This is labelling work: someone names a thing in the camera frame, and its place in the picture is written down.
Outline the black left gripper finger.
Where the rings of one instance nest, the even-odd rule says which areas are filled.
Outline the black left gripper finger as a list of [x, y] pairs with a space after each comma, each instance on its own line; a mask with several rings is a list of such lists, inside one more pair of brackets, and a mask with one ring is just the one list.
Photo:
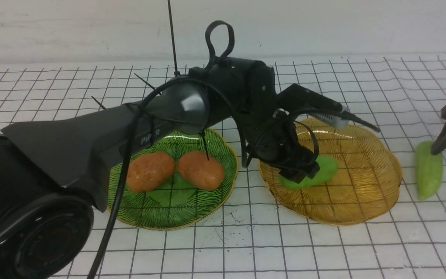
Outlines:
[[307, 159], [292, 157], [283, 163], [279, 163], [279, 174], [294, 183], [301, 183], [305, 178], [314, 178], [320, 171], [320, 166], [317, 162], [311, 162]]

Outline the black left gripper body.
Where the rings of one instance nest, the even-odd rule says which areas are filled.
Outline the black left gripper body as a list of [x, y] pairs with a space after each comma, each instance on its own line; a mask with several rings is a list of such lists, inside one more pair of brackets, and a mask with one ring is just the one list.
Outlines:
[[313, 150], [298, 141], [296, 119], [282, 110], [271, 116], [258, 116], [253, 112], [238, 113], [238, 132], [242, 150], [242, 163], [248, 167], [255, 158], [272, 167], [292, 157], [316, 161], [316, 136], [312, 134]]

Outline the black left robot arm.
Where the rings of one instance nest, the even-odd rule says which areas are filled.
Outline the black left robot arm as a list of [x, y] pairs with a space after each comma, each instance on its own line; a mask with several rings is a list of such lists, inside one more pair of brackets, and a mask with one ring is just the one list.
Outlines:
[[277, 94], [262, 61], [219, 58], [143, 101], [76, 118], [16, 122], [0, 134], [0, 279], [47, 279], [85, 245], [93, 208], [106, 210], [110, 170], [174, 131], [200, 134], [233, 118], [243, 154], [300, 182], [319, 171], [318, 148], [299, 145], [293, 121], [310, 90]]

